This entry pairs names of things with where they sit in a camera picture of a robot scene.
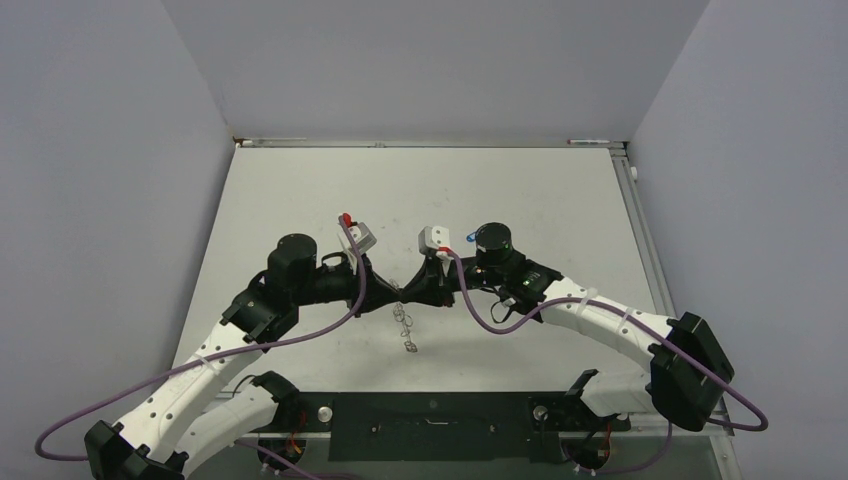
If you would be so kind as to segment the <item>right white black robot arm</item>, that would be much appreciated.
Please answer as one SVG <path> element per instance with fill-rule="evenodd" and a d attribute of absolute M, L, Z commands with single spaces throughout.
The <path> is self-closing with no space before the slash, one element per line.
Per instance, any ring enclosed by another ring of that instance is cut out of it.
<path fill-rule="evenodd" d="M 475 253 L 461 260 L 446 228 L 419 234 L 422 267 L 400 291 L 404 303 L 450 307 L 456 294 L 468 301 L 473 290 L 494 293 L 510 313 L 563 327 L 627 357 L 640 367 L 631 373 L 590 373 L 567 397 L 565 414 L 579 428 L 604 417 L 656 412 L 673 425 L 700 431 L 735 372 L 714 332 L 690 312 L 679 318 L 639 311 L 583 287 L 559 271 L 515 249 L 511 230 L 487 223 L 473 234 Z"/>

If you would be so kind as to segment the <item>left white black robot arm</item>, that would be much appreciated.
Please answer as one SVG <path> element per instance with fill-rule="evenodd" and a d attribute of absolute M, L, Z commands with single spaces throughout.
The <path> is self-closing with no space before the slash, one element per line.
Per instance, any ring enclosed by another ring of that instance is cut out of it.
<path fill-rule="evenodd" d="M 96 479 L 186 479 L 219 451 L 261 427 L 296 421 L 297 388 L 282 375 L 256 376 L 231 400 L 211 408 L 221 390 L 264 354 L 305 343 L 369 310 L 394 302 L 367 251 L 376 243 L 365 224 L 343 228 L 342 261 L 316 264 L 316 242 L 281 238 L 258 273 L 182 365 L 157 378 L 158 388 L 118 420 L 100 421 L 84 436 Z"/>

